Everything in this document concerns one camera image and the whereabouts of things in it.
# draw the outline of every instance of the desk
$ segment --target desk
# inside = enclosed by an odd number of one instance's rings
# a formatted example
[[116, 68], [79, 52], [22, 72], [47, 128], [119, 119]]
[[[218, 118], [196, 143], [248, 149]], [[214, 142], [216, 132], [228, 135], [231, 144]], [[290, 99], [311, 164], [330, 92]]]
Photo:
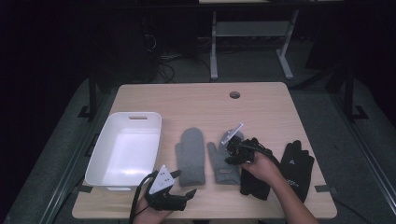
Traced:
[[[233, 99], [230, 92], [238, 91]], [[190, 127], [199, 128], [205, 144], [219, 143], [224, 132], [239, 122], [245, 125], [246, 138], [257, 137], [273, 150], [280, 160], [287, 143], [301, 140], [303, 148], [315, 157], [303, 124], [289, 91], [283, 83], [205, 83], [205, 84], [146, 84], [121, 86], [110, 114], [122, 111], [155, 111], [163, 117], [163, 135], [156, 169], [165, 164], [170, 171], [177, 169], [175, 144]], [[195, 197], [184, 211], [169, 218], [277, 218], [284, 217], [281, 206], [271, 191], [267, 201], [239, 193], [239, 186], [223, 186], [215, 182], [208, 153], [205, 154], [204, 186], [198, 186]], [[331, 218], [336, 208], [329, 192], [316, 192], [315, 186], [326, 185], [315, 162], [312, 181], [305, 205], [318, 218]], [[184, 194], [194, 187], [176, 184], [172, 194]], [[80, 192], [73, 208], [76, 218], [128, 218], [134, 191], [109, 191], [93, 188]]]

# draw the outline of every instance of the gray glove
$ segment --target gray glove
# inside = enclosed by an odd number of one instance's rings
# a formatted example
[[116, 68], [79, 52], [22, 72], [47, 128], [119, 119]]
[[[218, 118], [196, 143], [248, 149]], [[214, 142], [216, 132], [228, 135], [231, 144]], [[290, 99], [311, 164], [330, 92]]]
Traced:
[[[224, 139], [228, 133], [225, 133], [221, 139]], [[240, 132], [236, 133], [236, 136], [244, 139], [244, 135]], [[213, 170], [215, 172], [216, 183], [222, 185], [239, 185], [241, 178], [239, 175], [239, 167], [228, 164], [225, 159], [230, 157], [226, 147], [228, 143], [223, 145], [221, 140], [219, 142], [219, 148], [216, 148], [215, 144], [209, 142], [207, 144], [207, 151], [209, 152], [210, 162], [212, 163]]]
[[197, 128], [190, 128], [176, 144], [177, 168], [181, 171], [181, 187], [205, 184], [204, 137]]

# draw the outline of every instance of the white plastic tray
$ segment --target white plastic tray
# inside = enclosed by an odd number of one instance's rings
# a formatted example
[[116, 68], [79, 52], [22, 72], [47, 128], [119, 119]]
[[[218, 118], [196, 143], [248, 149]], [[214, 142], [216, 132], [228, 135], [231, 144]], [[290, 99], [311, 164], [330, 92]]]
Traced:
[[88, 164], [93, 186], [129, 190], [151, 174], [161, 141], [162, 118], [155, 112], [119, 112], [107, 118]]

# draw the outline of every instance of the hand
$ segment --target hand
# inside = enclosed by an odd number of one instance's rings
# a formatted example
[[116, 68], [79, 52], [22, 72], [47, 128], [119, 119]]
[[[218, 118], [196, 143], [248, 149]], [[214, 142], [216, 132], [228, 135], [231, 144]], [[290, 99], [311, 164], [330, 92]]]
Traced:
[[244, 163], [241, 166], [256, 176], [256, 178], [265, 181], [271, 186], [276, 197], [279, 199], [289, 224], [318, 223], [291, 189], [276, 165], [268, 157], [262, 155], [260, 152], [255, 152], [254, 162], [251, 164]]
[[266, 182], [272, 188], [279, 178], [283, 178], [276, 165], [260, 152], [255, 152], [253, 163], [244, 163], [241, 164], [241, 167], [249, 171], [256, 178]]
[[139, 223], [161, 223], [166, 217], [168, 217], [173, 211], [157, 211], [149, 206], [148, 201], [145, 197], [141, 197], [137, 202], [136, 213], [134, 217], [134, 224]]

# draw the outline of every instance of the black wall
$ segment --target black wall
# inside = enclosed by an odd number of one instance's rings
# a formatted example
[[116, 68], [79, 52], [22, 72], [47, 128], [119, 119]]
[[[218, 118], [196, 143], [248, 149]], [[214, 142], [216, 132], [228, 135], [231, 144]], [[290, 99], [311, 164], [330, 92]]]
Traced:
[[349, 0], [326, 16], [307, 67], [351, 68], [396, 127], [396, 2]]
[[51, 1], [1, 6], [0, 222], [86, 78], [80, 18]]

